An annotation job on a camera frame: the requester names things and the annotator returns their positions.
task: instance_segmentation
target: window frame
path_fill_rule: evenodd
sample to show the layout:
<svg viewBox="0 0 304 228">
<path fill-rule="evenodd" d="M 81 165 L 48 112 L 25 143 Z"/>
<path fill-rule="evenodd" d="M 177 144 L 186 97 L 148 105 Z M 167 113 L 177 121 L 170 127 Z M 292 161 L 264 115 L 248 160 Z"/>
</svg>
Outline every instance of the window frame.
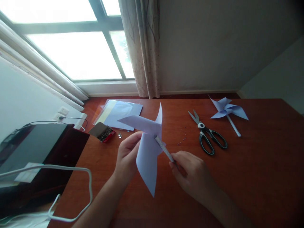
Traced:
<svg viewBox="0 0 304 228">
<path fill-rule="evenodd" d="M 0 11 L 0 20 L 9 26 L 43 58 L 52 64 L 57 70 L 65 75 L 72 82 L 98 82 L 98 81 L 126 81 L 134 78 L 126 78 L 116 49 L 110 36 L 110 31 L 123 31 L 121 16 L 108 16 L 102 0 L 88 0 L 97 21 L 87 22 L 56 22 L 56 23 L 13 23 L 4 13 Z M 72 80 L 59 66 L 57 66 L 42 50 L 40 50 L 25 34 L 52 34 L 52 33 L 71 33 L 71 32 L 102 32 L 110 51 L 113 55 L 117 68 L 121 74 L 121 79 L 86 79 Z"/>
</svg>

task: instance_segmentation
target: scissors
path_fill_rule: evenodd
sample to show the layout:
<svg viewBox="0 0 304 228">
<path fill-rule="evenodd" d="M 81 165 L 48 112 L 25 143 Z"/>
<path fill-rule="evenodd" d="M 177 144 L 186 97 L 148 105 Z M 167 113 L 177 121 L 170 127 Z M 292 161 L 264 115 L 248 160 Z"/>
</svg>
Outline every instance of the scissors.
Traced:
<svg viewBox="0 0 304 228">
<path fill-rule="evenodd" d="M 194 111 L 194 115 L 195 117 L 191 114 L 191 112 L 189 112 L 190 116 L 192 117 L 192 119 L 196 122 L 197 127 L 200 129 L 200 136 L 199 136 L 199 142 L 200 142 L 200 146 L 202 147 L 202 149 L 209 155 L 214 155 L 214 148 L 211 145 L 209 139 L 206 137 L 206 135 L 204 134 L 204 132 L 207 132 L 208 135 L 210 135 L 210 137 L 212 138 L 212 140 L 220 146 L 220 148 L 222 149 L 226 149 L 228 147 L 228 144 L 226 142 L 226 140 L 224 139 L 223 136 L 221 136 L 219 133 L 217 133 L 216 131 L 213 131 L 211 129 L 206 128 L 206 126 L 200 121 L 199 116 L 196 114 L 195 110 Z M 222 145 L 217 139 L 216 137 L 219 137 L 222 139 L 222 141 L 224 142 L 224 145 Z M 209 148 L 211 149 L 211 152 L 209 152 L 203 145 L 203 139 L 207 142 L 207 145 L 209 146 Z"/>
</svg>

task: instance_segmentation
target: window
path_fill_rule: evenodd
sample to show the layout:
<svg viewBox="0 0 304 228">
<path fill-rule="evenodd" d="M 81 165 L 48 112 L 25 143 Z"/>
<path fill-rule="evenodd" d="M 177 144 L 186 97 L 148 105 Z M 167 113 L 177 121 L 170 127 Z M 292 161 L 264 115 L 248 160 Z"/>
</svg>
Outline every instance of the window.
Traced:
<svg viewBox="0 0 304 228">
<path fill-rule="evenodd" d="M 134 79 L 118 0 L 0 0 L 0 11 L 72 81 Z"/>
</svg>

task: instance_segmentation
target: floor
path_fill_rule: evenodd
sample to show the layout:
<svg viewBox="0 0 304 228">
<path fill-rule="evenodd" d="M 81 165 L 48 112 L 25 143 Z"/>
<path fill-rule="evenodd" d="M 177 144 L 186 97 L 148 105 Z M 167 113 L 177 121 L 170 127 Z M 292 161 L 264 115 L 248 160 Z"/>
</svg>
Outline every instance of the floor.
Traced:
<svg viewBox="0 0 304 228">
<path fill-rule="evenodd" d="M 212 99 L 221 99 L 227 97 L 229 99 L 240 99 L 237 93 L 211 93 L 209 94 Z M 139 96 L 125 96 L 125 97 L 92 97 L 89 98 L 84 104 L 83 113 L 86 113 L 88 125 L 85 127 L 85 132 L 89 132 L 94 126 L 93 123 L 97 116 L 100 114 L 102 110 L 102 106 L 105 105 L 108 99 L 148 99 L 142 98 Z M 161 95 L 160 98 L 157 99 L 209 99 L 208 94 L 178 94 L 178 95 Z"/>
</svg>

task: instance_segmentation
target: hand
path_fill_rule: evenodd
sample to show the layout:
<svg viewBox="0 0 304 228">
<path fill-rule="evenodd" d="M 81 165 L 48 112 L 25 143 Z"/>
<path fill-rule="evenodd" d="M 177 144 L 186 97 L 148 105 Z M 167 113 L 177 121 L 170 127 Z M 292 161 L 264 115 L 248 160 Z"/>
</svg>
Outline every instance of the hand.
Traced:
<svg viewBox="0 0 304 228">
<path fill-rule="evenodd" d="M 186 176 L 183 176 L 177 167 L 172 162 L 169 162 L 177 182 L 186 193 L 208 207 L 209 204 L 212 203 L 211 199 L 214 198 L 220 188 L 211 177 L 205 162 L 197 156 L 185 151 L 179 151 L 176 154 L 173 153 L 171 155 L 187 173 Z"/>
<path fill-rule="evenodd" d="M 143 132 L 139 131 L 123 140 L 118 148 L 116 167 L 113 176 L 126 186 L 134 177 L 137 166 L 136 156 Z"/>
</svg>

